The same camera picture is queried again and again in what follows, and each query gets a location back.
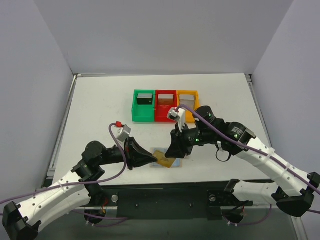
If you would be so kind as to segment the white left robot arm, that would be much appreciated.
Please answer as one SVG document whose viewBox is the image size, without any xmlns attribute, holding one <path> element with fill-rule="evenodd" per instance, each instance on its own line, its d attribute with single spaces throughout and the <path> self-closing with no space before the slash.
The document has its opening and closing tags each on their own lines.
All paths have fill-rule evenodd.
<svg viewBox="0 0 320 240">
<path fill-rule="evenodd" d="M 133 137 L 125 141 L 125 147 L 106 148 L 92 141 L 81 161 L 56 183 L 25 201 L 8 203 L 3 209 L 2 225 L 11 240 L 34 240 L 39 232 L 70 211 L 102 202 L 103 189 L 98 184 L 105 173 L 102 165 L 124 162 L 125 168 L 132 170 L 156 161 Z"/>
</svg>

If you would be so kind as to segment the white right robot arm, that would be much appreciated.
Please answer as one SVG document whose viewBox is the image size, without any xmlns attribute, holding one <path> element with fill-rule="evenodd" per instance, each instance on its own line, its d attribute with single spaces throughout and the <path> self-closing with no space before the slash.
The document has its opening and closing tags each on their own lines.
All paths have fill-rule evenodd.
<svg viewBox="0 0 320 240">
<path fill-rule="evenodd" d="M 209 197 L 216 198 L 221 206 L 276 205 L 287 215 L 297 218 L 312 207 L 314 193 L 320 192 L 320 175 L 293 166 L 243 124 L 215 117 L 207 105 L 193 112 L 194 128 L 187 126 L 185 110 L 181 106 L 172 107 L 167 117 L 176 122 L 170 133 L 167 158 L 183 159 L 191 155 L 195 146 L 214 145 L 218 152 L 236 156 L 270 178 L 270 182 L 230 180 L 221 194 L 209 193 Z"/>
</svg>

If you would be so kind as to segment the beige leather card holder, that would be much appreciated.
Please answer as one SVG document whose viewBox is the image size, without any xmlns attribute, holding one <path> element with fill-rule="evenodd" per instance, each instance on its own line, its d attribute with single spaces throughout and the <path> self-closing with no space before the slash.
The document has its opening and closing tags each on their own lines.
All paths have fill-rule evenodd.
<svg viewBox="0 0 320 240">
<path fill-rule="evenodd" d="M 150 164 L 151 168 L 180 168 L 182 167 L 182 160 L 179 158 L 167 158 L 165 153 L 168 148 L 154 147 L 150 149 L 153 157 L 156 157 L 157 161 Z"/>
</svg>

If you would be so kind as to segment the gold credit card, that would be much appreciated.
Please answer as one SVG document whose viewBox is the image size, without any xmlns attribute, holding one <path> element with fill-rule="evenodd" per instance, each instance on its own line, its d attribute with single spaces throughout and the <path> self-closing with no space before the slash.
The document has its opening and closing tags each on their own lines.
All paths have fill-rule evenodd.
<svg viewBox="0 0 320 240">
<path fill-rule="evenodd" d="M 165 153 L 160 150 L 155 150 L 152 156 L 157 158 L 157 162 L 150 164 L 152 167 L 171 168 L 176 161 L 176 158 L 167 158 Z"/>
</svg>

